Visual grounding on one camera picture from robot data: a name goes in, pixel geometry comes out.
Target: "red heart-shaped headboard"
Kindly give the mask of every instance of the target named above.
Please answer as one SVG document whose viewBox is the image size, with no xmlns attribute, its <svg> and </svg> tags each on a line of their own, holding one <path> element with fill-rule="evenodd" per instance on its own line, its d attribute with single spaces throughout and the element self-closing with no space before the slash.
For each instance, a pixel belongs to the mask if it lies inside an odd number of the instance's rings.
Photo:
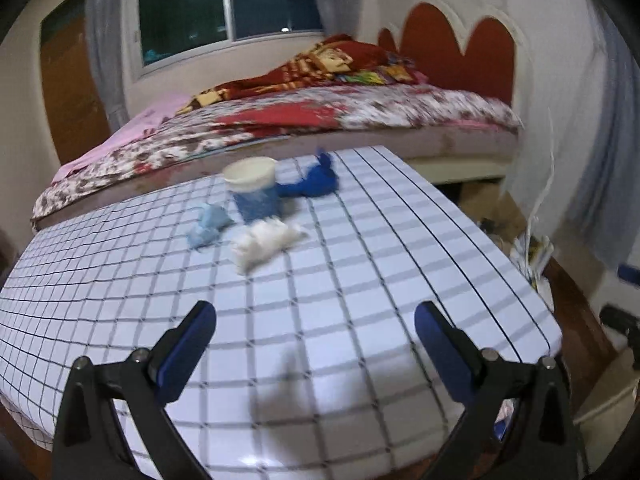
<svg viewBox="0 0 640 480">
<path fill-rule="evenodd" d="M 397 52 L 391 32 L 380 31 L 378 44 Z M 449 20 L 437 7 L 421 3 L 404 24 L 399 53 L 415 60 L 429 83 L 449 90 L 469 90 L 511 105 L 515 43 L 504 25 L 484 18 L 462 54 Z"/>
</svg>

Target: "light blue cloth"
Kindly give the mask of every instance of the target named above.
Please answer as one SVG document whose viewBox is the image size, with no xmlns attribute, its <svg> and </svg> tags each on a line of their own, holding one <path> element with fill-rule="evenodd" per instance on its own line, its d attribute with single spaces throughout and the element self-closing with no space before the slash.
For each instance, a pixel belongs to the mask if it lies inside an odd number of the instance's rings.
<svg viewBox="0 0 640 480">
<path fill-rule="evenodd" d="M 232 224 L 233 220 L 219 205 L 203 204 L 198 224 L 187 236 L 190 249 L 199 249 L 211 245 L 220 238 L 220 231 Z"/>
</svg>

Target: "white lid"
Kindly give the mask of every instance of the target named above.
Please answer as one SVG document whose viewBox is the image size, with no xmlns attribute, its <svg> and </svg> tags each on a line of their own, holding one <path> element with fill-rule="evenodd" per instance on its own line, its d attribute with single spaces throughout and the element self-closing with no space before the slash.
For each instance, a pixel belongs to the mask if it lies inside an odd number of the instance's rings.
<svg viewBox="0 0 640 480">
<path fill-rule="evenodd" d="M 223 171 L 228 188 L 249 193 L 271 187 L 276 182 L 276 160 L 268 156 L 251 156 L 229 164 Z"/>
</svg>

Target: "floral bedsheet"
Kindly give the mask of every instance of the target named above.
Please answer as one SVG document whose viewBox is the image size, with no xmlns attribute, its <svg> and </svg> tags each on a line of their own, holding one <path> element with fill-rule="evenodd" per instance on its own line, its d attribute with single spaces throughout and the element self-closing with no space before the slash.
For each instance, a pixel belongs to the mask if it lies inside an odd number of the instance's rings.
<svg viewBox="0 0 640 480">
<path fill-rule="evenodd" d="M 427 84 L 305 88 L 217 103 L 175 116 L 38 197 L 32 221 L 124 180 L 258 139 L 335 130 L 420 128 L 459 121 L 517 133 L 517 115 L 497 99 Z"/>
</svg>

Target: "grid pattern tablecloth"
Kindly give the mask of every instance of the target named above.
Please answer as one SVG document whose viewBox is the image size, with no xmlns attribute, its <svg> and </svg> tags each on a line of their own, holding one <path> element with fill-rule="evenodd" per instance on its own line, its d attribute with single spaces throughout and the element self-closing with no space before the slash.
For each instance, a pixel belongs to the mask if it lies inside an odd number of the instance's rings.
<svg viewBox="0 0 640 480">
<path fill-rule="evenodd" d="M 313 160 L 281 162 L 279 181 Z M 391 152 L 334 161 L 337 194 L 289 204 L 306 239 L 248 278 L 231 261 L 241 225 L 201 252 L 186 245 L 205 201 L 239 220 L 220 176 L 40 232 L 0 292 L 5 400 L 53 434 L 75 358 L 122 360 L 204 299 L 218 328 L 167 411 L 215 478 L 373 478 L 435 452 L 462 409 L 415 335 L 418 303 L 433 300 L 478 348 L 508 360 L 558 352 L 560 329 L 473 222 Z"/>
</svg>

